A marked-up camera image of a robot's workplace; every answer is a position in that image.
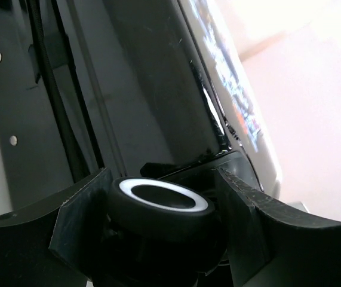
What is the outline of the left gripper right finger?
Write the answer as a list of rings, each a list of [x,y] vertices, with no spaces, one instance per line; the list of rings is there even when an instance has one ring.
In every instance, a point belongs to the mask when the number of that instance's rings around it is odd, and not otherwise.
[[[291,207],[216,172],[235,286],[341,286],[341,222]]]

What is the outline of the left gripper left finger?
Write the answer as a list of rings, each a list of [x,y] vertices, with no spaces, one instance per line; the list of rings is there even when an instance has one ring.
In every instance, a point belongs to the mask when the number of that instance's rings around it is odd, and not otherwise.
[[[0,216],[0,286],[86,286],[112,183],[109,169]]]

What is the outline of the black space-print suitcase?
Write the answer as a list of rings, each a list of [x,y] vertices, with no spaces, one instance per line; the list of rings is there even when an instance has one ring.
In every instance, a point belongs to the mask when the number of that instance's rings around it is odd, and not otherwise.
[[[216,172],[281,181],[214,1],[0,1],[0,165],[9,212],[110,170],[94,286],[235,286]]]

